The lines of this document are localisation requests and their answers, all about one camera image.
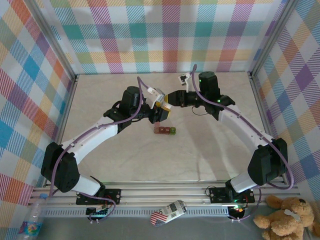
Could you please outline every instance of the plaid wall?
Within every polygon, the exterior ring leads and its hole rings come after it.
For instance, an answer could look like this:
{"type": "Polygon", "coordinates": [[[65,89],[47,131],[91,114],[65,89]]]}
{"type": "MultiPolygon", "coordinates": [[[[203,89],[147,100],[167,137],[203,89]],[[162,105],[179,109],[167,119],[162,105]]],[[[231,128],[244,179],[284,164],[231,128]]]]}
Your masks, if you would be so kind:
{"type": "Polygon", "coordinates": [[[37,2],[75,72],[114,74],[247,71],[286,0],[37,2]]]}
{"type": "Polygon", "coordinates": [[[274,136],[288,144],[295,182],[320,209],[320,0],[300,0],[258,87],[274,136]]]}
{"type": "Polygon", "coordinates": [[[0,239],[15,239],[71,86],[23,0],[0,0],[0,239]]]}

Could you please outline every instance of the brown teddy bear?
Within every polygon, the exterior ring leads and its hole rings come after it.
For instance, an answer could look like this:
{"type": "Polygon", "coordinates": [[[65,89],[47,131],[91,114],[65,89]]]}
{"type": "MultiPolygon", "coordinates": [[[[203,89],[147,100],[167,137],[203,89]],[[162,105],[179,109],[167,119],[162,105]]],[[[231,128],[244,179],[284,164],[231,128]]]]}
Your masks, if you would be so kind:
{"type": "Polygon", "coordinates": [[[298,197],[280,199],[274,195],[266,198],[273,209],[280,209],[269,216],[257,215],[254,223],[261,229],[265,240],[303,240],[304,227],[320,237],[320,224],[314,222],[315,215],[308,202],[298,197]]]}

